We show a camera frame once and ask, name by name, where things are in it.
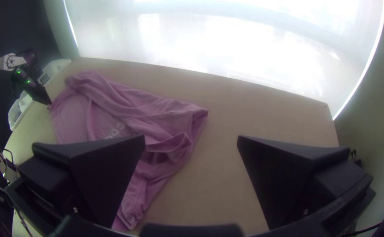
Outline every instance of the pink shirt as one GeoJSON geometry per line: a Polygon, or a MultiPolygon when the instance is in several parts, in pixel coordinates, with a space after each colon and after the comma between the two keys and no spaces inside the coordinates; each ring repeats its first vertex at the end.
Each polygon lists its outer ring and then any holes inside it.
{"type": "Polygon", "coordinates": [[[112,82],[94,71],[69,76],[66,85],[49,106],[59,143],[145,136],[146,151],[112,226],[132,230],[170,176],[190,157],[208,110],[112,82]]]}

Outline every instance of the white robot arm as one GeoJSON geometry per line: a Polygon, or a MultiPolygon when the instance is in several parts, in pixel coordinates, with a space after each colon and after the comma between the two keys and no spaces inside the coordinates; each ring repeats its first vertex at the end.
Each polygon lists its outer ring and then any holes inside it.
{"type": "Polygon", "coordinates": [[[14,67],[25,63],[24,57],[17,57],[15,54],[6,54],[0,57],[0,70],[12,71],[14,67]]]}
{"type": "MultiPolygon", "coordinates": [[[[22,64],[26,64],[25,59],[23,57],[18,57],[15,54],[6,54],[0,57],[0,70],[12,71],[15,67],[22,64]]],[[[1,151],[0,172],[3,174],[3,177],[10,182],[13,182],[18,177],[17,173],[8,166],[7,160],[1,151]]]]}

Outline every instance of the tabletop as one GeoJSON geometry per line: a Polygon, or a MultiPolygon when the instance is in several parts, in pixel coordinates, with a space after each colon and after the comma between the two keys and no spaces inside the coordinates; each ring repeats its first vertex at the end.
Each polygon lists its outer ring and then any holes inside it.
{"type": "MultiPolygon", "coordinates": [[[[79,58],[47,86],[50,98],[53,100],[63,91],[67,76],[82,70],[95,70],[110,80],[209,110],[190,160],[156,196],[134,230],[136,233],[147,222],[169,225],[237,223],[246,235],[265,232],[268,226],[237,150],[237,136],[320,147],[338,146],[330,111],[323,102],[178,68],[79,58]]],[[[57,143],[47,107],[37,102],[27,111],[6,145],[13,153],[15,164],[20,165],[32,157],[33,142],[57,143]]]]}

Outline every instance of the cable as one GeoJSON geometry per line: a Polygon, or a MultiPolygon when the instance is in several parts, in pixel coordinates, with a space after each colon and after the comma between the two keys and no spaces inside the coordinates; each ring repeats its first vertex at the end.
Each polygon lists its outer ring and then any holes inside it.
{"type": "Polygon", "coordinates": [[[11,154],[11,159],[12,159],[12,164],[15,164],[14,162],[13,162],[13,154],[12,154],[12,152],[10,151],[10,150],[8,150],[8,149],[3,149],[4,151],[7,151],[7,152],[9,152],[10,154],[11,154]]]}
{"type": "Polygon", "coordinates": [[[29,237],[33,237],[33,235],[29,231],[28,226],[26,226],[26,223],[25,223],[24,219],[22,218],[21,214],[19,213],[19,211],[16,208],[15,208],[15,211],[18,214],[19,218],[21,219],[21,224],[24,226],[26,232],[28,232],[29,237]]]}
{"type": "Polygon", "coordinates": [[[344,235],[342,235],[341,237],[356,236],[356,235],[358,235],[358,234],[360,234],[360,233],[364,233],[364,232],[366,232],[366,231],[373,230],[373,229],[379,227],[380,225],[381,225],[381,223],[376,224],[376,225],[374,225],[374,226],[371,226],[371,227],[369,227],[369,228],[366,228],[366,229],[364,229],[364,230],[360,230],[360,231],[356,231],[356,232],[352,232],[352,233],[344,234],[344,235]]]}

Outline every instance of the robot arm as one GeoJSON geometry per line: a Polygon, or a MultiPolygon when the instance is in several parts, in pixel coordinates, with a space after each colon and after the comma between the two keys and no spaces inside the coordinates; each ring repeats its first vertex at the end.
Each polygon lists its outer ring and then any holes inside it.
{"type": "Polygon", "coordinates": [[[22,64],[26,64],[24,57],[18,57],[15,54],[6,54],[0,57],[0,70],[12,71],[22,64]]]}
{"type": "MultiPolygon", "coordinates": [[[[16,88],[17,86],[21,87],[23,90],[27,91],[34,99],[40,101],[44,104],[51,104],[51,100],[45,91],[44,87],[37,84],[34,80],[29,79],[29,66],[36,62],[35,54],[31,50],[26,50],[21,53],[25,57],[16,56],[16,54],[6,54],[0,57],[0,70],[13,71],[17,69],[16,72],[11,76],[12,86],[16,88]]],[[[3,174],[3,177],[10,182],[13,182],[17,179],[18,175],[16,170],[13,170],[7,162],[7,159],[3,156],[3,153],[0,151],[0,172],[3,174]]]]}

